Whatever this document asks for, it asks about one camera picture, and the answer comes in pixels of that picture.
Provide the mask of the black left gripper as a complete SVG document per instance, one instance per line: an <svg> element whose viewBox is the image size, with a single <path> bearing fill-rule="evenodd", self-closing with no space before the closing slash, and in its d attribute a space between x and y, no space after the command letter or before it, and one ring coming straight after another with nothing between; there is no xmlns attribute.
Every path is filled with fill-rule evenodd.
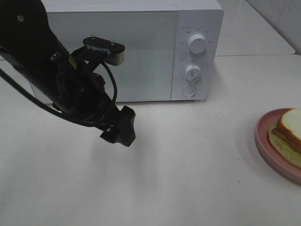
<svg viewBox="0 0 301 226"><path fill-rule="evenodd" d="M81 87L74 96L75 103L67 108L70 103L66 98L53 103L53 107L59 111L59 117L67 121L86 127L101 129L100 138L115 144L130 147L135 140L134 120L135 112L128 106L119 110L115 106L117 98L117 85L110 70L107 71L113 85L113 98L110 98L104 89L103 77L91 73L84 77L85 87Z"/></svg>

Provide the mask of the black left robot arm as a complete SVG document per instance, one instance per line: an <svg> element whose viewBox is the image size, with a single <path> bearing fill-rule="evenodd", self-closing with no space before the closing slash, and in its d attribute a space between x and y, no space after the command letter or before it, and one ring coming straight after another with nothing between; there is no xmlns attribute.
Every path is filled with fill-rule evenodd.
<svg viewBox="0 0 301 226"><path fill-rule="evenodd" d="M72 53L50 29L40 0L3 0L0 3L0 55L46 95L52 105L35 98L5 72L1 78L38 107L66 121L97 128L109 143L130 146L135 140L133 109L118 109L116 96L105 92L103 66L123 62L125 47L98 37L83 40Z"/></svg>

